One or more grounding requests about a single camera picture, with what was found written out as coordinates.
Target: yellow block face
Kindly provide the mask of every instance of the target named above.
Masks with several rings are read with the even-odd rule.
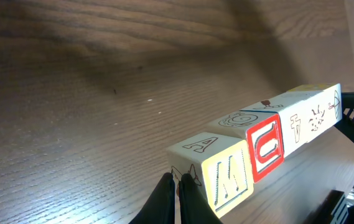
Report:
[[[253,173],[246,140],[202,163],[208,204],[222,217],[254,190]]]
[[[315,90],[326,90],[331,86],[336,85],[336,83],[324,83],[324,84],[313,84],[313,85],[301,85],[295,87],[289,91],[315,91]]]

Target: wooden table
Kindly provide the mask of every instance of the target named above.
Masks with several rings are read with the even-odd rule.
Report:
[[[165,147],[320,82],[354,91],[343,1],[0,1],[0,223],[127,223]],[[300,223],[353,183],[332,128],[221,220]]]

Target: wood grain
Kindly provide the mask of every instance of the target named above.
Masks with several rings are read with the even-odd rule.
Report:
[[[165,147],[303,83],[352,91],[353,74],[337,0],[0,1],[0,223],[127,223]],[[353,184],[335,130],[291,157],[223,221],[300,223]]]

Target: tabletop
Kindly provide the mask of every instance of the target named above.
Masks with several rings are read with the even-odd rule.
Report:
[[[167,146],[322,82],[354,91],[343,1],[0,0],[0,223],[128,223]],[[221,220],[301,223],[353,183],[332,128]]]

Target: red block face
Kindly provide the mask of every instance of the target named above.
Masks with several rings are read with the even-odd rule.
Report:
[[[278,114],[247,130],[254,182],[259,182],[284,161],[282,128]]]

